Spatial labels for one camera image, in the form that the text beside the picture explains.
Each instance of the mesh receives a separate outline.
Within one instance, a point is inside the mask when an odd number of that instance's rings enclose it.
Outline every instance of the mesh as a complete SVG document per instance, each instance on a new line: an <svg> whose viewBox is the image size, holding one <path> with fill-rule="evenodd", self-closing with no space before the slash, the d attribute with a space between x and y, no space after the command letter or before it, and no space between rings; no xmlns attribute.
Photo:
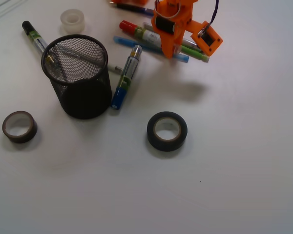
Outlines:
<svg viewBox="0 0 293 234"><path fill-rule="evenodd" d="M55 40L42 56L63 109L76 118L93 118L111 102L106 49L95 39L69 35Z"/></svg>

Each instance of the marker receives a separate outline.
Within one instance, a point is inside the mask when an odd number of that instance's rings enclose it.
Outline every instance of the marker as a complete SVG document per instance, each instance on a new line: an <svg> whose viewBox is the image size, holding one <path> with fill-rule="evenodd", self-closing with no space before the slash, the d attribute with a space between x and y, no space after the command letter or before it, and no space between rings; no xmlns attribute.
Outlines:
<svg viewBox="0 0 293 234"><path fill-rule="evenodd" d="M154 32L152 24L149 24L147 22L144 22L142 25L143 25L143 27L145 29ZM192 50L196 50L196 51L198 51L200 53L203 53L203 51L200 48L198 48L197 45L196 45L196 43L193 42L193 41L190 41L190 40L187 40L187 39L183 38L182 45L185 46L185 47L187 47L187 48L190 48Z"/></svg>
<svg viewBox="0 0 293 234"><path fill-rule="evenodd" d="M147 16L152 16L152 17L154 16L154 10L152 9L134 6L134 5L125 4L125 3L114 3L112 1L110 1L110 4L123 10L133 11L133 12L141 13Z"/></svg>
<svg viewBox="0 0 293 234"><path fill-rule="evenodd" d="M202 60L204 62L209 62L209 56L202 54L196 50L192 50L190 48L187 48L185 46L181 46L182 47L182 52L191 55L192 57L195 57L199 60Z"/></svg>
<svg viewBox="0 0 293 234"><path fill-rule="evenodd" d="M116 88L116 92L114 94L112 100L112 108L115 110L119 110L122 106L124 98L130 88L131 80L135 75L137 67L139 65L139 58L142 53L142 48L139 45L136 45L127 59L126 65L124 67L122 76L119 80L119 83Z"/></svg>
<svg viewBox="0 0 293 234"><path fill-rule="evenodd" d="M126 20L123 20L119 24L119 28L129 33L130 35L134 36L138 40L142 40L143 42L147 44L162 48L161 36L158 35L157 33L144 29ZM178 54L180 52L181 52L181 46L175 45L174 54Z"/></svg>
<svg viewBox="0 0 293 234"><path fill-rule="evenodd" d="M118 36L114 36L114 41L116 43L125 45L125 46L129 46L129 47L134 47L135 45L139 45L142 47L143 50L148 50L151 52L155 52L161 55L164 55L163 51L161 48L158 47L154 47L154 46L149 46L149 45L145 45L142 42L139 41L134 41L134 40L129 40L126 38L122 38L122 37L118 37ZM187 55L181 55L181 54L177 54L177 55L172 55L173 58L181 61L181 62L189 62L189 56Z"/></svg>
<svg viewBox="0 0 293 234"><path fill-rule="evenodd" d="M35 30L29 21L24 21L22 27L31 40L32 44L36 47L40 55L43 54L44 50L48 46L47 42L40 36L40 34Z"/></svg>

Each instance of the marker label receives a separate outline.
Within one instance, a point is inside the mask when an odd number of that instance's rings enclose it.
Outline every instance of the marker label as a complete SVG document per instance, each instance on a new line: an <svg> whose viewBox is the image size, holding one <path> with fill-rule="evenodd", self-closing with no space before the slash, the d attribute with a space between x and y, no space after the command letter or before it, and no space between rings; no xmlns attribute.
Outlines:
<svg viewBox="0 0 293 234"><path fill-rule="evenodd" d="M160 35L154 33L154 32L151 32L149 30L146 30L144 33L143 33L143 36L142 36L142 40L152 44L152 45L155 45L159 48L162 47L162 41L161 41L161 37Z"/></svg>
<svg viewBox="0 0 293 234"><path fill-rule="evenodd" d="M139 61L136 58L129 57L125 65L126 69L124 70L123 76L132 79L133 75L136 72L138 64Z"/></svg>

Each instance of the brown tape roll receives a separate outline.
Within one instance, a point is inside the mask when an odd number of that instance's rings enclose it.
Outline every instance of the brown tape roll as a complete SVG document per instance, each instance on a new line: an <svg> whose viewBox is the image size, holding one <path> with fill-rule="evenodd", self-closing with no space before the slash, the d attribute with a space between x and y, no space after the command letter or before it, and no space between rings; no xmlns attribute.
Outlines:
<svg viewBox="0 0 293 234"><path fill-rule="evenodd" d="M37 123L26 111L16 111L5 118L3 133L14 143L25 143L30 141L37 133Z"/></svg>

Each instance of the blue marker cap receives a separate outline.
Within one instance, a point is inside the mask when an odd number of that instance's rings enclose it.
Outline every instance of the blue marker cap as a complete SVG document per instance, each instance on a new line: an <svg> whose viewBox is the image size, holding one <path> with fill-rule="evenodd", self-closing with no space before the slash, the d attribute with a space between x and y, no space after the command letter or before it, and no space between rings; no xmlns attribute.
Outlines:
<svg viewBox="0 0 293 234"><path fill-rule="evenodd" d="M119 110L122 106L122 103L125 99L126 94L127 94L126 89L121 87L117 88L112 100L111 107L115 110Z"/></svg>

